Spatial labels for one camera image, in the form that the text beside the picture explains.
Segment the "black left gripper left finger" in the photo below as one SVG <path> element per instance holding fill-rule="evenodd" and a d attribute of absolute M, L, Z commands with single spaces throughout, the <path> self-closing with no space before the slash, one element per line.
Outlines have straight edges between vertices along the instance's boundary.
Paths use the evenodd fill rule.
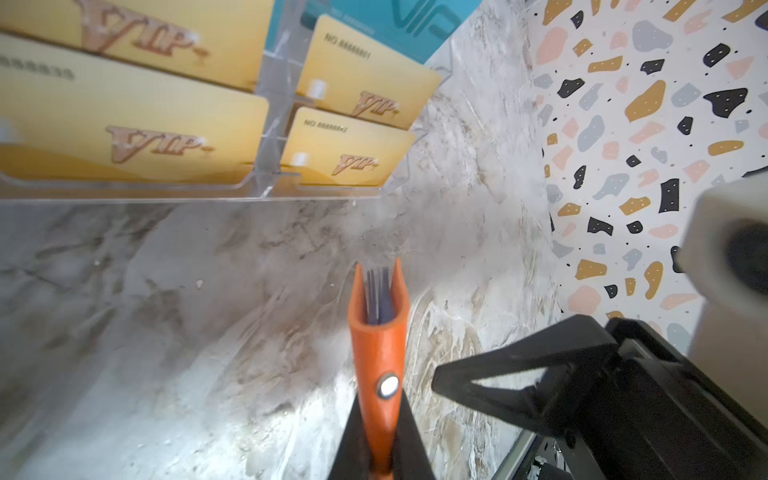
<path fill-rule="evenodd" d="M 329 480 L 372 479 L 373 457 L 363 423 L 359 397 L 352 408 L 335 455 Z"/>

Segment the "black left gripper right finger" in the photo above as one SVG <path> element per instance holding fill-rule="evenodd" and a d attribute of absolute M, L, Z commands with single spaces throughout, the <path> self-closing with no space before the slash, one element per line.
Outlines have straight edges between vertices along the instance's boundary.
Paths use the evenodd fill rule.
<path fill-rule="evenodd" d="M 417 423 L 405 393 L 402 394 L 399 419 L 392 451 L 395 480 L 434 480 Z"/>

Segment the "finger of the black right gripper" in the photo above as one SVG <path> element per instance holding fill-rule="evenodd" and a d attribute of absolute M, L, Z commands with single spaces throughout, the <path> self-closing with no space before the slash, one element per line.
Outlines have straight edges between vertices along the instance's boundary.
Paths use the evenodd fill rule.
<path fill-rule="evenodd" d="M 541 435 L 558 437 L 572 423 L 617 341 L 595 319 L 575 315 L 509 346 L 438 366 L 432 390 L 464 407 Z M 541 370 L 521 389 L 485 379 Z"/>

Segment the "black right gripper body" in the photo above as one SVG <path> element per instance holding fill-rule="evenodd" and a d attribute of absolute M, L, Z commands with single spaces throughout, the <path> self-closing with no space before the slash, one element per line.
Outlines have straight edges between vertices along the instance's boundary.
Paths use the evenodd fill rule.
<path fill-rule="evenodd" d="M 558 406 L 569 418 L 540 436 L 530 479 L 764 479 L 767 430 L 648 323 L 573 317 L 532 336 L 536 353 L 612 339 L 591 389 Z"/>

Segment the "orange card wallet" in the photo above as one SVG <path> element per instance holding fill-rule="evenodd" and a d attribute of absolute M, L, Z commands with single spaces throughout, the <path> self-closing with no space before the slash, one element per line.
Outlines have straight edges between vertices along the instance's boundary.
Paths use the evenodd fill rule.
<path fill-rule="evenodd" d="M 371 324 L 362 265 L 355 267 L 347 321 L 357 378 L 357 400 L 363 431 L 371 452 L 370 479 L 394 477 L 393 449 L 405 379 L 406 337 L 411 302 L 402 262 L 397 259 L 383 282 L 392 303 L 393 319 Z"/>

